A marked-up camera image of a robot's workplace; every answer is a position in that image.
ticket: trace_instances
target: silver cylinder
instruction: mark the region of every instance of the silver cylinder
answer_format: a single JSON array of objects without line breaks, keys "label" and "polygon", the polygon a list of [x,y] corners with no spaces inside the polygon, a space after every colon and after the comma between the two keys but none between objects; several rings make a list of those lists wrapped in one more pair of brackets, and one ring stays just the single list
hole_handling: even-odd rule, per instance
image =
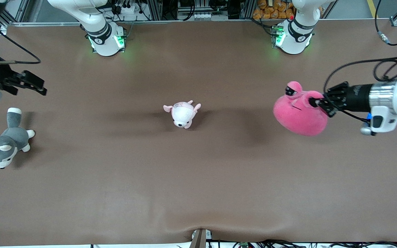
[{"label": "silver cylinder", "polygon": [[375,83],[371,87],[368,96],[370,108],[373,106],[385,106],[388,107],[393,114],[396,114],[393,107],[394,88],[396,83],[396,81]]}]

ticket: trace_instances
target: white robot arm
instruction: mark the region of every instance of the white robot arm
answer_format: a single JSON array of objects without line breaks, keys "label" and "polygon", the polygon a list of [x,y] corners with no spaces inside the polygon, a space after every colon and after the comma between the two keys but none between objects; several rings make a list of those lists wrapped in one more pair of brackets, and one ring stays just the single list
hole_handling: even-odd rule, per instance
[{"label": "white robot arm", "polygon": [[278,26],[283,27],[282,34],[277,37],[276,46],[289,54],[301,53],[312,37],[312,30],[320,19],[319,7],[334,0],[293,0],[297,9],[295,18],[285,20]]},{"label": "white robot arm", "polygon": [[311,99],[333,117],[339,107],[352,112],[369,112],[361,128],[364,135],[391,132],[397,126],[397,80],[349,86],[347,82],[330,88],[324,99]]},{"label": "white robot arm", "polygon": [[75,17],[88,33],[93,49],[102,56],[115,55],[125,48],[123,27],[115,22],[107,22],[105,17],[95,10],[107,3],[107,0],[48,0],[55,8]]}]

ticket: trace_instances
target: plush toy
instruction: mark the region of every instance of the plush toy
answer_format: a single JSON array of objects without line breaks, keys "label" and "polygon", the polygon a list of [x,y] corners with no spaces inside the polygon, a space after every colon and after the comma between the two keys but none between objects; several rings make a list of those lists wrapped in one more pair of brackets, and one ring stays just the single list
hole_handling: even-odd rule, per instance
[{"label": "plush toy", "polygon": [[30,150],[29,138],[32,138],[35,133],[33,130],[19,127],[21,113],[18,108],[9,108],[7,111],[8,128],[0,136],[0,168],[10,165],[19,150],[23,152]]},{"label": "plush toy", "polygon": [[197,114],[197,110],[202,106],[200,103],[195,107],[191,104],[192,100],[189,102],[178,102],[174,106],[164,105],[163,109],[168,113],[171,112],[175,126],[188,129],[192,124],[192,119]]},{"label": "plush toy", "polygon": [[320,107],[312,107],[309,99],[322,99],[318,91],[303,91],[300,83],[287,84],[285,95],[274,105],[274,116],[285,128],[299,135],[315,136],[327,125],[328,116]]}]

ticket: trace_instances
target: pink plush pig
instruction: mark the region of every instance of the pink plush pig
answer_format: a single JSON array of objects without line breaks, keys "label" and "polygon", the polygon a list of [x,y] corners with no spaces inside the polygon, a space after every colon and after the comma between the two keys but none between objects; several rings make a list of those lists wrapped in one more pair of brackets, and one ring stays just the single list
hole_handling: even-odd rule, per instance
[{"label": "pink plush pig", "polygon": [[178,102],[174,106],[164,105],[163,109],[168,113],[171,112],[175,126],[188,129],[192,124],[192,118],[194,118],[197,110],[202,106],[200,103],[195,107],[191,104],[192,100],[189,102]]},{"label": "pink plush pig", "polygon": [[285,95],[274,105],[274,116],[285,128],[299,135],[315,136],[327,125],[328,116],[320,107],[312,107],[309,98],[322,99],[318,91],[303,91],[300,83],[289,82]]}]

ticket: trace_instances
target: pink plush frog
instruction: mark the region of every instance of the pink plush frog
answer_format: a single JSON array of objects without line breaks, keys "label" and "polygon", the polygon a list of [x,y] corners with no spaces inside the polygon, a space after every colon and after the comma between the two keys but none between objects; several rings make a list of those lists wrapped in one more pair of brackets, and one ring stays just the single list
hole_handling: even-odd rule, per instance
[{"label": "pink plush frog", "polygon": [[315,136],[327,125],[328,116],[320,107],[313,107],[309,99],[322,99],[318,91],[303,91],[296,81],[287,84],[285,95],[274,105],[274,116],[285,128],[299,135]]}]

